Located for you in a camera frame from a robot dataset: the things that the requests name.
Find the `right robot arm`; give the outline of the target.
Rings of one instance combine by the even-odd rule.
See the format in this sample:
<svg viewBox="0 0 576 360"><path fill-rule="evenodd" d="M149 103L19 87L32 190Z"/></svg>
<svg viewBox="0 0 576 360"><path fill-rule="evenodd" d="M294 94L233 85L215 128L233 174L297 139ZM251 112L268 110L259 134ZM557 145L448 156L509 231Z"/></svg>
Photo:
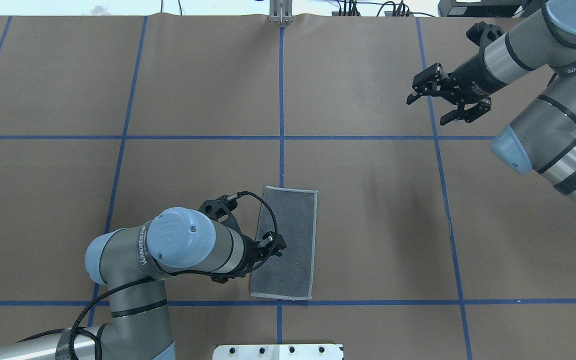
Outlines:
<svg viewBox="0 0 576 360"><path fill-rule="evenodd" d="M543 66L553 77L535 100L494 137L491 151L519 174L535 171L576 203L576 0L542 0L509 32L486 22L466 32L478 47L447 73L435 63L414 76L406 103L440 97L456 106L443 126L471 123L492 105L491 95Z"/></svg>

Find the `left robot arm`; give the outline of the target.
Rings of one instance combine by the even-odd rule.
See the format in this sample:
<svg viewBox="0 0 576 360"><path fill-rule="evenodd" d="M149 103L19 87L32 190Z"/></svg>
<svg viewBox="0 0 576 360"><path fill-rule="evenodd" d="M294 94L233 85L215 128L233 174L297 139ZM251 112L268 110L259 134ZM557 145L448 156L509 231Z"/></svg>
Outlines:
<svg viewBox="0 0 576 360"><path fill-rule="evenodd" d="M244 277L286 242L277 228L260 241L244 235L227 206L172 207L132 228L100 235L87 248L90 278L107 287L64 329L0 348L0 360L173 360L175 340L165 280Z"/></svg>

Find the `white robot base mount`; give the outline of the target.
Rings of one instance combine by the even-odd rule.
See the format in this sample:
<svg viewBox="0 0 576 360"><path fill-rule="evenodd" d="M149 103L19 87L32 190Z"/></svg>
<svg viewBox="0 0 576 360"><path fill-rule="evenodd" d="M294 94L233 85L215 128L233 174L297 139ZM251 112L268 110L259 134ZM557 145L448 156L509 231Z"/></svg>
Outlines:
<svg viewBox="0 0 576 360"><path fill-rule="evenodd" d="M342 344L227 344L219 345L213 360L344 360Z"/></svg>

